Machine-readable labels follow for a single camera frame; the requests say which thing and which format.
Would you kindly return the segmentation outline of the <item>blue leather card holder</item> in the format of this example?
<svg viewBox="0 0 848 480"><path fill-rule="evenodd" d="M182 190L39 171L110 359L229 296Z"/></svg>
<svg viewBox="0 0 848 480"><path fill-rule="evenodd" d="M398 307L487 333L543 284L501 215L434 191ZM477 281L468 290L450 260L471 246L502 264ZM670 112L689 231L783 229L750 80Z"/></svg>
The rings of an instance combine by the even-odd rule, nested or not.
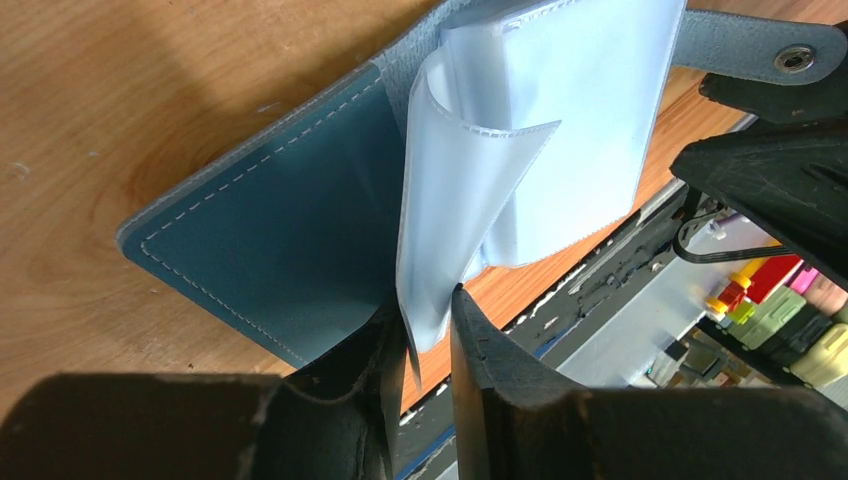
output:
<svg viewBox="0 0 848 480"><path fill-rule="evenodd" d="M631 211L672 67L800 86L846 55L834 26L683 1L445 1L117 243L293 366L389 300L428 351L457 283Z"/></svg>

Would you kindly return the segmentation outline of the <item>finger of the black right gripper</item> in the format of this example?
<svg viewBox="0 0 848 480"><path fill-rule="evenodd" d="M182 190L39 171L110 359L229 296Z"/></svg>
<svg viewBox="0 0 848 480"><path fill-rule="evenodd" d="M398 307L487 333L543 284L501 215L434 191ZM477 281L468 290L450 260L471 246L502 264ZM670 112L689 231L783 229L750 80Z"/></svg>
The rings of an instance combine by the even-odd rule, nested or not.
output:
<svg viewBox="0 0 848 480"><path fill-rule="evenodd" d="M674 63L705 76L699 91L754 116L737 132L686 146L672 174L695 197L736 210L774 247L696 254L696 264L796 254L847 284L847 26L768 19L688 19Z"/></svg>

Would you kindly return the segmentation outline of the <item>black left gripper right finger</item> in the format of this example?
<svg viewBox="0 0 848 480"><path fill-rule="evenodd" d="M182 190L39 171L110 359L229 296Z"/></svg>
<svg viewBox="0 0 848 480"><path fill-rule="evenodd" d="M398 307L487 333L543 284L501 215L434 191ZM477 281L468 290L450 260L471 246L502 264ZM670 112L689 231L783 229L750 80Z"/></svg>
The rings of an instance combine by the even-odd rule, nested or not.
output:
<svg viewBox="0 0 848 480"><path fill-rule="evenodd" d="M462 479L843 479L847 414L803 387L582 386L451 295Z"/></svg>

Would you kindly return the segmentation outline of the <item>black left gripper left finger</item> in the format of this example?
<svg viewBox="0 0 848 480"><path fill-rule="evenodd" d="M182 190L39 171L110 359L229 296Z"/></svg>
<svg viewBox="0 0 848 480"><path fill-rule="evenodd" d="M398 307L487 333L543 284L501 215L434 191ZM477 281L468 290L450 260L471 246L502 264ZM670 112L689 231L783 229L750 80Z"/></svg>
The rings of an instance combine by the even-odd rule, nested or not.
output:
<svg viewBox="0 0 848 480"><path fill-rule="evenodd" d="M57 374L1 426L5 479L388 479L406 333L395 300L296 372Z"/></svg>

